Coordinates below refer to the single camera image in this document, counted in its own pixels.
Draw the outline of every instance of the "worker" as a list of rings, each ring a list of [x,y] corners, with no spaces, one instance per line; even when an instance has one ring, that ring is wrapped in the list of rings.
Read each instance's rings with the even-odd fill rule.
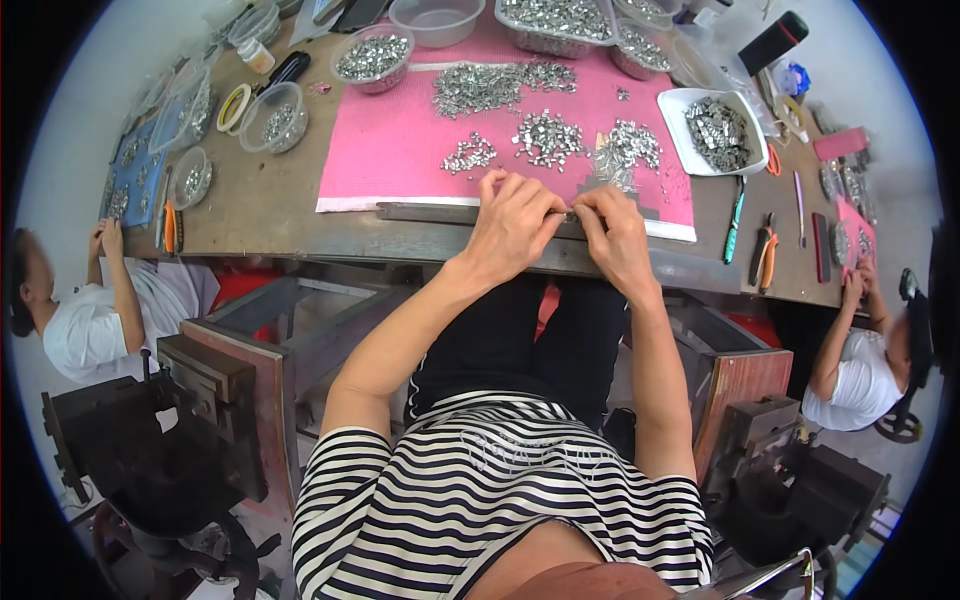
[[[104,287],[100,249],[112,289]],[[120,222],[104,219],[90,231],[86,285],[53,300],[54,273],[36,236],[23,228],[13,238],[11,329],[33,331],[64,376],[93,385],[125,375],[143,380],[141,348],[156,362],[156,338],[175,335],[184,319],[210,309],[220,289],[209,268],[181,262],[136,261],[128,272]]]
[[[636,203],[612,187],[576,198],[612,286],[561,283],[535,342],[542,289],[518,274],[567,207],[503,171],[479,194],[467,247],[330,387],[294,519],[301,595],[660,599],[707,584],[684,369]],[[632,463],[594,431],[627,302]],[[389,398],[408,377],[407,427],[391,445]]]
[[[861,259],[845,283],[840,313],[813,362],[801,410],[826,429],[854,431],[886,415],[911,381],[926,381],[933,350],[925,299],[911,302],[894,320],[873,259]],[[871,329],[851,330],[864,293]]]

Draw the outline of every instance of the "white bottle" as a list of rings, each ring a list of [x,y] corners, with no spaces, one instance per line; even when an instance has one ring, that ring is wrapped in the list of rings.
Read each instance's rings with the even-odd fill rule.
[[[274,55],[270,54],[270,51],[255,37],[249,37],[247,41],[240,44],[240,47],[237,48],[237,54],[240,55],[243,62],[260,75],[269,73],[270,69],[274,68],[276,64]]]

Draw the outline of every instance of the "hand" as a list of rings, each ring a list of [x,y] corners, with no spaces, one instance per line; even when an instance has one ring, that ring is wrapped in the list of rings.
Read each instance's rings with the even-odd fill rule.
[[[104,232],[100,236],[101,243],[104,246],[104,254],[107,260],[123,260],[123,230],[120,229],[120,222],[114,218],[109,218],[104,222]]]
[[[879,291],[879,282],[876,279],[876,266],[872,258],[864,256],[858,260],[856,270],[863,278],[863,287],[869,294]]]
[[[849,271],[844,283],[843,307],[855,311],[863,298],[863,276],[859,271]]]
[[[500,189],[494,192],[497,182]],[[538,180],[506,171],[490,171],[479,188],[477,223],[455,260],[466,264],[466,272],[484,287],[493,288],[540,258],[564,221],[566,204]]]
[[[90,230],[90,239],[88,240],[88,252],[87,256],[94,258],[100,254],[100,246],[102,241],[102,236],[104,233],[104,227],[107,225],[107,219],[101,219],[97,221],[97,225],[93,226],[93,229]]]
[[[636,202],[606,185],[581,194],[573,209],[584,224],[590,256],[621,294],[632,304],[662,304],[660,284],[650,266],[647,228]],[[607,221],[607,231],[600,217]]]

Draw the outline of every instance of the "tape roll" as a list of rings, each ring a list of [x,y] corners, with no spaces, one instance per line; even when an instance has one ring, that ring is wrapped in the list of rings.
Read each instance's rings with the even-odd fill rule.
[[[774,114],[788,131],[803,139],[806,137],[804,116],[800,112],[800,105],[790,96],[777,96],[774,101]]]
[[[217,116],[217,131],[228,135],[239,135],[240,132],[234,132],[233,126],[236,125],[243,113],[247,110],[247,104],[253,96],[253,90],[248,84],[240,84],[230,92],[227,101],[220,108],[220,114]]]

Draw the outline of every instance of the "wooden workbench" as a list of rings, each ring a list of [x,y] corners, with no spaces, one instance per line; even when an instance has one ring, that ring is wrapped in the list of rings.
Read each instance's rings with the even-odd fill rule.
[[[281,36],[271,47],[277,63],[293,50],[305,51],[312,61],[299,79],[301,87],[305,90],[309,84],[326,82],[332,88],[317,100],[305,94],[310,111],[306,136],[282,155],[249,154],[240,147],[238,138],[217,132],[211,124],[201,146],[213,161],[213,182],[206,197],[183,212],[183,255],[257,254],[316,260],[428,263],[447,260],[459,252],[470,235],[467,227],[380,221],[372,212],[315,212],[333,123],[343,94],[343,84],[330,75],[329,57],[344,36],[324,36],[288,49],[287,40],[294,21],[293,18],[282,21]],[[241,83],[266,81],[266,78],[257,78],[233,51],[220,57],[212,69],[211,79],[220,103]],[[811,137],[816,138],[817,133],[812,132]],[[799,140],[790,142],[786,149],[775,146],[780,153],[782,175],[775,178],[762,171],[750,176],[747,183],[740,237],[733,257],[741,272],[741,292],[756,293],[756,288],[748,284],[756,230],[762,227],[768,212],[776,212],[780,246],[776,274],[767,296],[839,305],[839,269],[832,267],[832,282],[827,285],[819,284],[816,275],[811,214],[823,212],[829,221],[835,221],[836,215],[820,186],[820,161],[813,149]],[[180,156],[182,152],[170,153],[167,161],[176,164]],[[803,251],[799,248],[794,170],[800,173],[804,186],[806,250]],[[738,192],[736,179],[691,177],[691,188],[697,243],[650,238],[650,246],[719,260]],[[156,257],[155,223],[156,219],[148,228],[133,228],[127,233],[127,255]],[[555,273],[598,274],[587,244],[577,240],[552,240],[534,266]]]

